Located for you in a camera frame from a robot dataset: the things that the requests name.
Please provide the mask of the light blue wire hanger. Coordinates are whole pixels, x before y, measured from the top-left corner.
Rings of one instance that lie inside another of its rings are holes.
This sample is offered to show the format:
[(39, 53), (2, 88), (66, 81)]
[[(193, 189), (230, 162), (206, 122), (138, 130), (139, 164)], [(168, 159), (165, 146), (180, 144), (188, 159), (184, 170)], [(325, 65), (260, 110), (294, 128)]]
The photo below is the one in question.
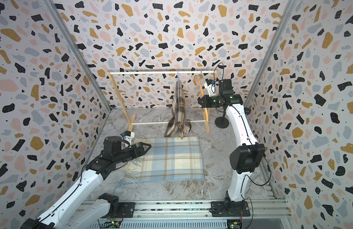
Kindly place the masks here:
[(180, 73), (177, 73), (177, 82), (176, 82), (176, 113), (178, 115), (178, 113), (181, 110), (181, 103), (182, 103), (182, 88), (181, 88), (181, 84), (180, 84)]

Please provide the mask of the brown plaid scarf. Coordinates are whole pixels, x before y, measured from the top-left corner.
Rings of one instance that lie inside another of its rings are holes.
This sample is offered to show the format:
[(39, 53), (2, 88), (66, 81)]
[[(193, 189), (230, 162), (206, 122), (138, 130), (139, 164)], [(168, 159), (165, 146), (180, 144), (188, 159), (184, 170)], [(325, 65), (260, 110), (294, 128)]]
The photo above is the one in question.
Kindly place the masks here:
[(183, 93), (182, 89), (182, 103), (181, 103), (181, 110), (180, 112), (176, 113), (177, 107), (176, 107), (176, 87), (175, 87), (175, 95), (173, 98), (173, 103), (172, 103), (172, 115), (173, 117), (170, 119), (168, 122), (166, 132), (164, 137), (172, 137), (172, 136), (177, 136), (180, 138), (184, 138), (185, 136), (188, 135), (190, 132), (192, 125), (189, 119), (186, 118), (186, 102), (185, 102), (185, 96)]

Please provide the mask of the blue plaid scarf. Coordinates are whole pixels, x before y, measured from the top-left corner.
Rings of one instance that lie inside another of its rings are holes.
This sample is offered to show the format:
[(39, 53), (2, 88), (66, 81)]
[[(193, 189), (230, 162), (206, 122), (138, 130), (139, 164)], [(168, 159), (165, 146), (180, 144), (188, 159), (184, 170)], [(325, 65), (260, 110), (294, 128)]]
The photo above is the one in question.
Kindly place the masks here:
[(151, 145), (142, 157), (122, 168), (122, 184), (203, 180), (204, 163), (197, 136), (136, 139)]

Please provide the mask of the orange wooden hanger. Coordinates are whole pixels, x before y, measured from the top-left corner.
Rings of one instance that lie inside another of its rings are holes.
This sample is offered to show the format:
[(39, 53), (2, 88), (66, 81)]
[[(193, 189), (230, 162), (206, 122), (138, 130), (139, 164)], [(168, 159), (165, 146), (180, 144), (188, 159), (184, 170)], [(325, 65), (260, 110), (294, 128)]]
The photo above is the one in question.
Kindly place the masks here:
[(198, 96), (200, 98), (202, 98), (205, 95), (202, 84), (201, 84), (202, 79), (203, 79), (202, 73), (200, 73), (199, 75), (195, 75), (193, 78), (193, 82), (194, 82), (195, 86), (197, 86), (197, 88), (198, 88)]

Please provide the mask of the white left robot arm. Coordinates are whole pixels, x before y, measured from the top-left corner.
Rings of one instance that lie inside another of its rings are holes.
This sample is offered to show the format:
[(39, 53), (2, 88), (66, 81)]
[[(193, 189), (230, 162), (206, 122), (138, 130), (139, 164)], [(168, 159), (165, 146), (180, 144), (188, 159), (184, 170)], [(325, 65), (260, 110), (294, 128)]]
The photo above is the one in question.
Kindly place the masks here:
[(81, 175), (73, 186), (48, 210), (36, 219), (27, 219), (22, 229), (75, 229), (86, 228), (101, 217), (121, 215), (119, 198), (108, 193), (102, 194), (97, 201), (76, 217), (73, 214), (89, 194), (102, 184), (118, 164), (144, 156), (151, 144), (139, 142), (131, 144), (119, 136), (110, 136), (104, 140), (100, 155), (85, 165)]

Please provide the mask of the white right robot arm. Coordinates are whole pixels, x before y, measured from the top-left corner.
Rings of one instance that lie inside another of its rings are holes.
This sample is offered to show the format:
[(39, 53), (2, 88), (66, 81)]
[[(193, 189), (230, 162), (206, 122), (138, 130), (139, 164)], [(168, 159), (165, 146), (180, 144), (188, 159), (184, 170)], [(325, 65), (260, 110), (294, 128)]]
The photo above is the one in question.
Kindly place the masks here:
[[(247, 124), (250, 109), (243, 106), (238, 94), (203, 96), (199, 101), (203, 108), (223, 107), (224, 114), (215, 120), (219, 128), (232, 126), (236, 149), (230, 154), (233, 169), (231, 185), (223, 201), (212, 201), (213, 217), (250, 216), (253, 209), (243, 195), (250, 175), (265, 158), (265, 146), (257, 142)], [(133, 176), (139, 182), (158, 182), (185, 179), (201, 179), (202, 156), (197, 137), (164, 137), (146, 139), (152, 147), (135, 165)]]

